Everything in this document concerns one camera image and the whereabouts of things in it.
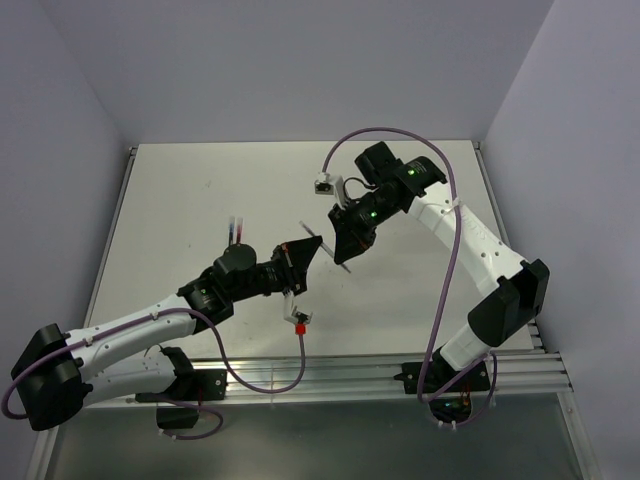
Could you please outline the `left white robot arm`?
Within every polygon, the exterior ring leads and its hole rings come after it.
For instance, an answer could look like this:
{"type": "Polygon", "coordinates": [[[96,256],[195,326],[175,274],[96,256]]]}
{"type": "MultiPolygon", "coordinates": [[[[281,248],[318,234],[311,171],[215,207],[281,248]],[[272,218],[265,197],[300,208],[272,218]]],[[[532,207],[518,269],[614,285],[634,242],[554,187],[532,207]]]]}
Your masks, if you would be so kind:
{"type": "Polygon", "coordinates": [[[235,243],[197,278],[139,312],[96,327],[39,329],[11,370],[2,415],[44,431],[88,405],[126,395],[183,406],[196,373],[184,352],[166,342],[215,332],[233,316],[235,303],[274,293],[284,298],[284,319],[304,337],[310,317],[295,298],[307,289],[321,244],[319,236],[285,242],[260,263],[251,246],[235,243]]]}

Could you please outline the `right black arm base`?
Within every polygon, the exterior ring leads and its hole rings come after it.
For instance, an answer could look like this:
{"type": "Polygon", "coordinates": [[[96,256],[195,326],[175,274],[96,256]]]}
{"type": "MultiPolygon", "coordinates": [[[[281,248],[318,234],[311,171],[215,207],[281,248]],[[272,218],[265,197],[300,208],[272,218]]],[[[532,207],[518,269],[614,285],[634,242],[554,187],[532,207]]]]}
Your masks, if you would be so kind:
{"type": "MultiPolygon", "coordinates": [[[[417,394],[420,368],[420,362],[406,362],[401,365],[400,372],[393,377],[395,381],[402,383],[405,394],[417,394]]],[[[435,393],[456,374],[457,371],[451,369],[446,362],[440,364],[431,361],[424,380],[424,396],[435,393]]],[[[471,394],[488,392],[490,387],[489,370],[485,363],[480,363],[452,384],[442,396],[429,403],[431,413],[437,420],[444,423],[467,420],[473,410],[471,394]]]]}

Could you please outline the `clear capped pen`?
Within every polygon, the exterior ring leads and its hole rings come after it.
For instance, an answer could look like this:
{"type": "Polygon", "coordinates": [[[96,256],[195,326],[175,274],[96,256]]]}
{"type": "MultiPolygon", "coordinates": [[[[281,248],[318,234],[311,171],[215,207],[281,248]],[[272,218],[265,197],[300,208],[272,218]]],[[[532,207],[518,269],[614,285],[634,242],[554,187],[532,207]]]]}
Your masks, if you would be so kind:
{"type": "MultiPolygon", "coordinates": [[[[316,233],[302,220],[299,221],[299,225],[300,227],[310,236],[316,236],[316,233]]],[[[335,253],[334,251],[328,246],[328,244],[325,241],[321,242],[320,245],[321,249],[330,257],[330,259],[332,261],[335,260],[335,253]]],[[[350,268],[348,266],[346,266],[344,263],[335,263],[335,265],[339,266],[341,269],[343,269],[344,271],[346,271],[348,274],[351,274],[352,271],[350,270],[350,268]]]]}

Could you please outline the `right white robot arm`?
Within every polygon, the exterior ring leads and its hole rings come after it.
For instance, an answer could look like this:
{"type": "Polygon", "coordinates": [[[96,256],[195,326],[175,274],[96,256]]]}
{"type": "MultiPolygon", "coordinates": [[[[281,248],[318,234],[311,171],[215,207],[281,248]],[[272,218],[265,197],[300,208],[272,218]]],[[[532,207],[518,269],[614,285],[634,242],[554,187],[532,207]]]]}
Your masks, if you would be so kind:
{"type": "Polygon", "coordinates": [[[461,263],[482,296],[466,324],[438,350],[435,383],[452,390],[473,361],[502,345],[541,311],[550,272],[541,260],[527,261],[482,223],[452,193],[452,182],[430,159],[397,158],[384,142],[365,149],[355,165],[369,188],[352,199],[345,179],[321,172],[314,189],[336,202],[328,214],[334,228],[333,259],[343,264],[364,254],[384,221],[404,212],[432,232],[461,263]]]}

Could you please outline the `red pen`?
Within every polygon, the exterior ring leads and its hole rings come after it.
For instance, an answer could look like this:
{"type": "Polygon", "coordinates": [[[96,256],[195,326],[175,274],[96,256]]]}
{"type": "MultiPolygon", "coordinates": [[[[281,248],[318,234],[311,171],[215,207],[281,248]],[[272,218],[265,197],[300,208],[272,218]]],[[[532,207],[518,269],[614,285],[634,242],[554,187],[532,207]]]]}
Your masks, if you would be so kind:
{"type": "Polygon", "coordinates": [[[235,243],[241,244],[243,240],[244,219],[237,217],[235,221],[235,243]]]}

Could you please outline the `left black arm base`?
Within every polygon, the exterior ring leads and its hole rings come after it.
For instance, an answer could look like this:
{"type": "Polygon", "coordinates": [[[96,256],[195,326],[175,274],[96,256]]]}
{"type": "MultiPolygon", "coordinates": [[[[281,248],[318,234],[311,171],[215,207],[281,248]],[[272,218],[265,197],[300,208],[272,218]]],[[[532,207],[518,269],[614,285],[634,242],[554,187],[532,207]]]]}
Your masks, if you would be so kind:
{"type": "Polygon", "coordinates": [[[154,403],[168,400],[169,407],[156,409],[156,425],[163,431],[178,437],[189,437],[199,420],[214,419],[213,432],[217,433],[224,423],[219,412],[213,411],[206,402],[225,398],[227,372],[223,369],[195,370],[177,378],[160,393],[137,393],[137,403],[154,403]]]}

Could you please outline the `blue pen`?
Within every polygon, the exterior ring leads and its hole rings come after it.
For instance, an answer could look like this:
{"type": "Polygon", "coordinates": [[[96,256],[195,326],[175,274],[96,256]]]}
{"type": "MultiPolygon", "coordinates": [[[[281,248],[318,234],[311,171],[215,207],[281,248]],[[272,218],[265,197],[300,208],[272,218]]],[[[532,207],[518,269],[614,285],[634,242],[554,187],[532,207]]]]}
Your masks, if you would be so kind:
{"type": "Polygon", "coordinates": [[[227,228],[227,246],[230,247],[235,243],[236,217],[230,216],[227,228]]]}

